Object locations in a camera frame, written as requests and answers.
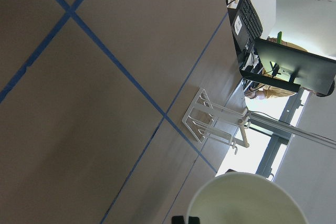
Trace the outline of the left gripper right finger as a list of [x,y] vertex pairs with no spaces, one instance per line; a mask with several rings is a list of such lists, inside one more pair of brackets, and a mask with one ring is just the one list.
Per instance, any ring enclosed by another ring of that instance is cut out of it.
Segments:
[[199,217],[188,217],[188,224],[200,224],[200,218]]

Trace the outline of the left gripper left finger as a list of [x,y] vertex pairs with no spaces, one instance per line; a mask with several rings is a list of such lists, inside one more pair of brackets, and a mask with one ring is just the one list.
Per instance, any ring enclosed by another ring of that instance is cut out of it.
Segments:
[[171,224],[185,224],[184,216],[173,216]]

